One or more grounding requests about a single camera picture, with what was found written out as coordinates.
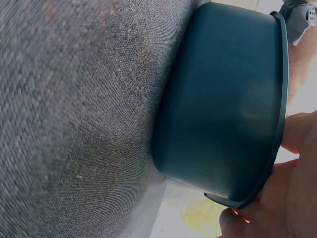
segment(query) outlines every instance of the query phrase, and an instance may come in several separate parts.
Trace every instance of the dark teal bowl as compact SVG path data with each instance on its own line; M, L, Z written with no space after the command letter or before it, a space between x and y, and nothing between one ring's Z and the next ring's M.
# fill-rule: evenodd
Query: dark teal bowl
M154 163L241 208L270 175L285 122L284 18L217 3L192 16L155 123Z

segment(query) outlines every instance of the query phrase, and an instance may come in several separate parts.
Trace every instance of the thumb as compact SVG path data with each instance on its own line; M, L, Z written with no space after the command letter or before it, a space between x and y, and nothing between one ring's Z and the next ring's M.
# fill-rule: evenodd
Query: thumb
M315 125L317 125L317 111L289 116L285 120L281 146L290 152L300 154L308 135Z

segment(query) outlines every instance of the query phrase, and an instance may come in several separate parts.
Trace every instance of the finger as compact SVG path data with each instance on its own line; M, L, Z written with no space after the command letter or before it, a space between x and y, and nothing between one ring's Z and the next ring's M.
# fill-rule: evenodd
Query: finger
M295 154L301 153L306 138L317 123L317 112L299 113L285 120L282 147Z
M252 202L245 208L237 210L237 212L241 217L243 217L247 221L251 221L256 216L260 208L261 205L258 202Z
M279 209L284 204L289 182L298 160L275 164L272 173L266 181L261 196L261 206Z
M243 238L248 223L236 215L232 209L225 209L220 216L220 227L225 238Z

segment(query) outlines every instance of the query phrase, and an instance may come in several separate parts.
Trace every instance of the white floor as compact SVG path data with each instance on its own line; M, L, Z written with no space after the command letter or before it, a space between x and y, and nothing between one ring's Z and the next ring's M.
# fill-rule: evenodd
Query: white floor
M281 8L282 0L217 0L218 2L256 9L269 14ZM312 72L310 80L294 103L292 112L312 112L317 109L317 100L308 101L307 94L314 95L317 72ZM294 159L295 156L280 149L277 163ZM150 238L216 238L220 233L218 218L222 207L207 200L196 188L169 181L164 192L155 225Z

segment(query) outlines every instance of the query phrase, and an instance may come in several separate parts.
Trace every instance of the gray textured cushion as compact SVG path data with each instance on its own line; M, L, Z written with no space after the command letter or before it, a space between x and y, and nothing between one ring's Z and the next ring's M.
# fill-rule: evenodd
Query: gray textured cushion
M152 125L195 0L0 1L0 237L141 238Z

